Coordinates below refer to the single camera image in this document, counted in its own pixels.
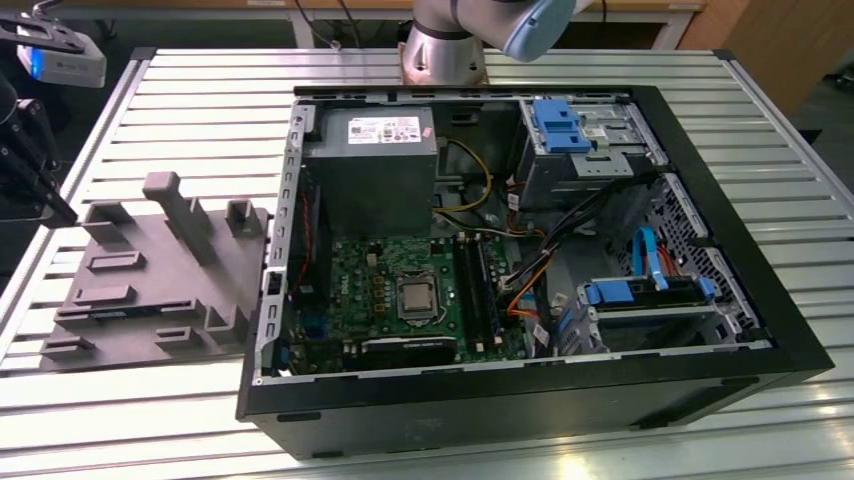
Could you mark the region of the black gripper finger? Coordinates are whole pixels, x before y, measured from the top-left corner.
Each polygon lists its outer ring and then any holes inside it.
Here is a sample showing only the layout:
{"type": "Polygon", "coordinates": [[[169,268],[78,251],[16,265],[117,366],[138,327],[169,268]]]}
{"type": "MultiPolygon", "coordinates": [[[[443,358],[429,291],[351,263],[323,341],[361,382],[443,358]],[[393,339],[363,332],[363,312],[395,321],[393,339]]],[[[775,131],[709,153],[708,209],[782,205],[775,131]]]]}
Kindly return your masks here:
{"type": "Polygon", "coordinates": [[[1,122],[1,222],[74,225],[77,214],[61,197],[54,173],[61,167],[42,103],[20,99],[1,122]]]}

